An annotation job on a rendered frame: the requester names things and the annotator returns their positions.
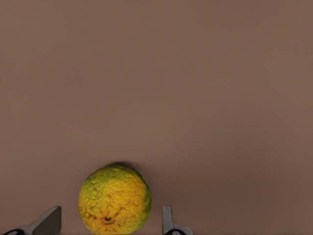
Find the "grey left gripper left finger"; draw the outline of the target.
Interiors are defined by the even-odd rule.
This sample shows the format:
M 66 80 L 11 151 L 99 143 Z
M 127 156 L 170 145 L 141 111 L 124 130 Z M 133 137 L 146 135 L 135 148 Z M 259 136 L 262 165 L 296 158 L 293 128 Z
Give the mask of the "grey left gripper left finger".
M 62 228 L 62 207 L 53 206 L 28 225 L 13 228 L 2 235 L 59 235 Z

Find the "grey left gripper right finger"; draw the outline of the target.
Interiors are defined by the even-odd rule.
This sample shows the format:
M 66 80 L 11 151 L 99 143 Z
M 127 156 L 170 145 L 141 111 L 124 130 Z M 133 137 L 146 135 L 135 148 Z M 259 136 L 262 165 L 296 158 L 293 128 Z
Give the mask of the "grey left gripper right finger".
M 172 221 L 171 208 L 162 206 L 162 233 L 163 235 L 193 235 L 191 229 L 175 224 Z

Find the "yellow-green orange fruit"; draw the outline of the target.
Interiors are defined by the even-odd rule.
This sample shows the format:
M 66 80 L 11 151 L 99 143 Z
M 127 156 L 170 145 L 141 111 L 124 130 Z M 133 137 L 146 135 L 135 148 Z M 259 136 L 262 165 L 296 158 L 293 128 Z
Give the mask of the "yellow-green orange fruit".
M 94 235 L 128 235 L 138 230 L 152 209 L 150 188 L 134 168 L 110 164 L 82 183 L 77 209 Z

